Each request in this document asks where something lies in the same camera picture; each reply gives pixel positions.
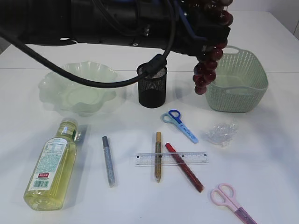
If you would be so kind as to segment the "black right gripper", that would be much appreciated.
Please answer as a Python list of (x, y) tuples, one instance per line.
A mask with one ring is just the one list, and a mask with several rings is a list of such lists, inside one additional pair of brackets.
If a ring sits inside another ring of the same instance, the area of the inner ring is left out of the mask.
[(230, 4), (230, 0), (173, 1), (178, 20), (171, 50), (199, 56), (218, 44), (224, 44), (231, 30), (231, 14), (225, 10)]

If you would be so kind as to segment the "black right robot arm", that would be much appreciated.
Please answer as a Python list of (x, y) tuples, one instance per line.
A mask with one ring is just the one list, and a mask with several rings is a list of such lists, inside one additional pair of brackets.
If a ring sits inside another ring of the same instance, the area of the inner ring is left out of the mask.
[(77, 43), (166, 49), (199, 56), (227, 43), (228, 0), (3, 0), (0, 27), (25, 44)]

